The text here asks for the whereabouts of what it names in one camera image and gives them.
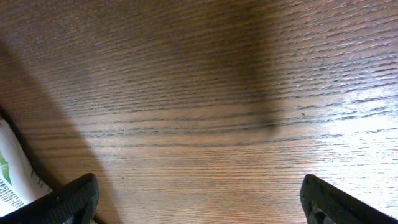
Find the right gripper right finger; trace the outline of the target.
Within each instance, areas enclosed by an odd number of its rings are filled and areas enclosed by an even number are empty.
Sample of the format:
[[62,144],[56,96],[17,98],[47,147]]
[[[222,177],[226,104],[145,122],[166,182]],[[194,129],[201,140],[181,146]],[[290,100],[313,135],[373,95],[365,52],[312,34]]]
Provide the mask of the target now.
[[312,174],[304,177],[300,201],[308,224],[397,224],[397,219]]

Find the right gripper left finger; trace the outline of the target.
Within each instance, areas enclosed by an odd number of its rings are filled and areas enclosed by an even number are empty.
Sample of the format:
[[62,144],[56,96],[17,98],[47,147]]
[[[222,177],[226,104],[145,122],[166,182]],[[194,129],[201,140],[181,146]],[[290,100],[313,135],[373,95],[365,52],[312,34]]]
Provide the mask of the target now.
[[96,176],[87,173],[2,217],[1,224],[89,224],[99,197]]

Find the white tube with cork cap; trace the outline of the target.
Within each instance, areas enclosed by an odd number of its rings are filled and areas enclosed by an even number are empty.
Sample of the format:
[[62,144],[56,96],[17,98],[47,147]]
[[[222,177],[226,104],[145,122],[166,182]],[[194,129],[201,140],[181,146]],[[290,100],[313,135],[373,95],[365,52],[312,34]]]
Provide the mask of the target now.
[[1,120],[1,216],[52,192],[33,170],[14,131]]

